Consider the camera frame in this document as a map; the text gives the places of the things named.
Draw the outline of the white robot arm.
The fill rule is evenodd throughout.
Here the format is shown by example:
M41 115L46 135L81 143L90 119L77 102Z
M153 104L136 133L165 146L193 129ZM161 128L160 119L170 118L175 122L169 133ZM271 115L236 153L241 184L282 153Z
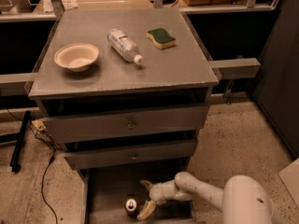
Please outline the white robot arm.
M138 220L149 217L157 205L168 201L190 201L201 197L222 212L222 224L283 224L282 217L265 189L253 178L235 175L223 189L205 183L188 172L179 172L173 180L152 184L141 180L149 191Z

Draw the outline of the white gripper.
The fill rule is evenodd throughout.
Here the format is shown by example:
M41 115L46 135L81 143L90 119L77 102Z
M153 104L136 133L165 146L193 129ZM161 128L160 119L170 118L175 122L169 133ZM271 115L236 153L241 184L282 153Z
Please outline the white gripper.
M174 180L154 185L148 180L141 180L140 184L149 190L151 201L145 201L142 211L137 216L138 220L144 220L149 217L155 211L156 204L161 205L174 200L178 192Z

